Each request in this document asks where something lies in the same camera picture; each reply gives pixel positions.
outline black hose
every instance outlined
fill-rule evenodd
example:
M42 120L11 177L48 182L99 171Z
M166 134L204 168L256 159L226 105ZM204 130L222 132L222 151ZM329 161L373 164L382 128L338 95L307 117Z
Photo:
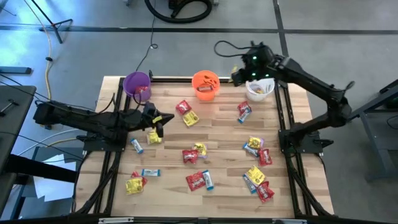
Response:
M181 9L187 5L188 3L194 2L194 1L200 1L203 2L207 5L207 9L204 13L198 15L198 16L194 16L191 18L183 18L183 19L176 19L175 17L177 16L177 14L181 11ZM148 9L150 10L150 12L157 17L158 19L165 21L165 22L169 22L169 23L174 23L174 24L187 24L187 23L191 23L191 22L196 22L196 21L200 21L204 18L206 18L212 9L212 4L210 2L210 0L183 0L180 4L178 4L175 9L173 10L173 13L171 15L171 17L166 17L163 16L162 14L158 13L150 4L149 0L145 0L145 4L147 5Z

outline wooden tabletop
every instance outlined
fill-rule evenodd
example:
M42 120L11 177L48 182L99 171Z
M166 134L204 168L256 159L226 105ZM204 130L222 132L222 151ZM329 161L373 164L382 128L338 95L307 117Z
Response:
M97 111L104 108L112 94L118 90L120 77L104 77L99 93ZM312 118L307 93L297 85L289 85L290 97L296 122ZM113 216L144 217L240 217L240 218L288 218L294 217L289 181L284 156L279 151L277 132L279 120L275 94L264 102L252 103L249 118L239 124L237 105L246 100L245 87L221 85L212 102L196 99L190 83L153 83L150 99L164 113L174 113L175 118L164 126L162 144L146 143L146 132L129 133L129 139L137 138L144 148L137 154L130 142L122 154L118 181L113 201ZM176 113L175 105L186 100L200 121L187 128ZM249 136L265 139L273 165L261 167L267 176L269 187L275 192L271 201L261 203L257 194L251 195L242 175L258 161L242 149ZM208 145L208 159L199 159L197 164L184 164L182 149L190 149L195 142ZM79 209L97 187L104 152L94 152L83 164L76 190ZM333 213L323 166L314 155L302 155L307 185L324 208ZM133 171L161 169L160 177L148 177L144 191L126 195L125 181ZM212 191L202 187L194 192L188 188L185 177L198 171L209 170L215 183ZM304 210L302 193L298 192L300 208Z

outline metal stand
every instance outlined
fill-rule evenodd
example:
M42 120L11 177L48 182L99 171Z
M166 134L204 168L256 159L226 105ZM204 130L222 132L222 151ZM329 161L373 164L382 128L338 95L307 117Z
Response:
M40 6L35 2L35 0L32 0L33 4L35 4L35 6L39 9L39 11L43 14L43 16L48 20L48 22L51 24L50 26L48 26L48 28L51 28L54 30L55 35L57 36L58 41L60 42L60 44L62 44L62 39L60 36L60 33L58 32L58 28L61 26L61 24L66 23L66 22L72 22L73 19L67 19L61 22L57 22L57 23L53 23L50 18L44 13L44 11L40 8Z
M367 176L367 181L398 177L398 167L393 163L389 152L398 151L396 146L396 134L398 134L398 131L387 124L387 120L390 117L398 115L398 110L376 110L387 101L398 97L398 81L396 80L383 88L380 93L382 94L356 109L349 116L349 121L354 118L361 118L371 147L382 165L382 171L378 174Z

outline black metal frame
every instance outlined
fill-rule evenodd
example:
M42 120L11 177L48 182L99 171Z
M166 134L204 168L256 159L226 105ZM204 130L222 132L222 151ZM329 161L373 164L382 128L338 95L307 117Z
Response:
M73 22L73 19L67 19L67 20L64 20L64 21L61 21L61 22L53 23L53 22L51 21L51 19L50 19L50 18L44 13L44 11L40 8L40 6L35 2L35 0L31 0L31 1L33 2L33 4L35 4L35 6L39 9L39 11L43 14L43 16L44 16L44 17L48 20L48 22L50 23L50 26L48 26L47 28L51 28L52 30L54 30L55 35L57 36L58 41L60 42L60 44L62 44L63 42L62 42L60 33L59 33L59 31L58 31L58 28L59 28L63 23L66 23L66 22Z

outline gray floor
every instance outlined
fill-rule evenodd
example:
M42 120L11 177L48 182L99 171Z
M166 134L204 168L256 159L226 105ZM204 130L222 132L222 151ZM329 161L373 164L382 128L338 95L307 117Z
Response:
M1 11L0 23L38 24L23 0L2 2L2 6L17 16ZM130 7L122 1L108 0L37 2L54 22L71 17L74 26L150 27L152 22L152 15L141 0L133 0ZM166 1L157 2L159 11L170 13ZM279 5L286 29L398 29L398 2L394 0L280 0ZM201 4L192 3L182 11L182 16L202 9ZM272 0L220 0L219 7L203 21L174 25L156 20L155 27L275 29L277 26ZM146 32L69 32L62 33L65 43L60 45L53 33L50 35L55 59L50 71L53 98L91 108L95 107L103 76L133 72L150 38L150 33ZM228 76L231 68L241 62L238 58L221 58L213 53L214 43L221 39L238 46L245 46L250 40L264 41L275 52L281 52L277 34L155 33L154 42L159 48L150 51L140 70L151 69L154 75L192 76L205 69ZM347 92L353 108L375 97L380 88L397 78L398 35L291 34L286 39L290 56L309 73L339 88L351 80L356 82ZM48 45L45 34L0 30L0 43L1 65L34 69L30 76L11 77L25 85L35 85L39 93L46 94L44 58ZM226 54L232 52L227 48L221 50ZM314 116L324 113L324 102L311 94L309 100ZM56 126L52 131L44 130L31 119L33 113L31 109L22 135L42 139L68 129ZM324 158L335 213L346 218L398 222L398 182L367 183L364 179L365 175L377 171L377 163L359 120L321 133L323 138L335 140L334 145L325 150ZM19 139L14 152L21 152L31 144ZM64 146L81 145L74 142Z

